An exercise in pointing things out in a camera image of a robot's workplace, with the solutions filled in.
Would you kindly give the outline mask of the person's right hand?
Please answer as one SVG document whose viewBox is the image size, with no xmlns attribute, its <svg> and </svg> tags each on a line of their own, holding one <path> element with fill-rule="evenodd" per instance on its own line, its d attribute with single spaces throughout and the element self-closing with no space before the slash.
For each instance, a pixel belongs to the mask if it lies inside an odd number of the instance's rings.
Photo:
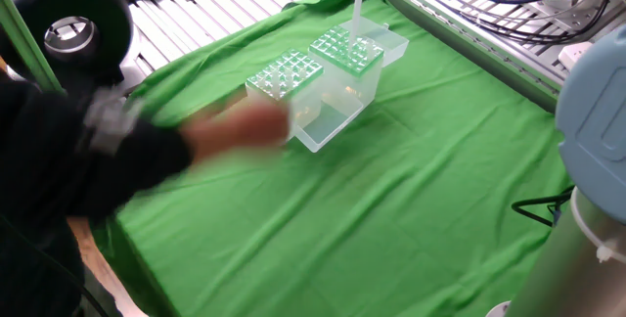
<svg viewBox="0 0 626 317">
<path fill-rule="evenodd" d="M 290 133 L 290 111 L 273 104 L 232 107 L 209 124 L 202 148 L 208 155 L 282 146 Z"/>
</svg>

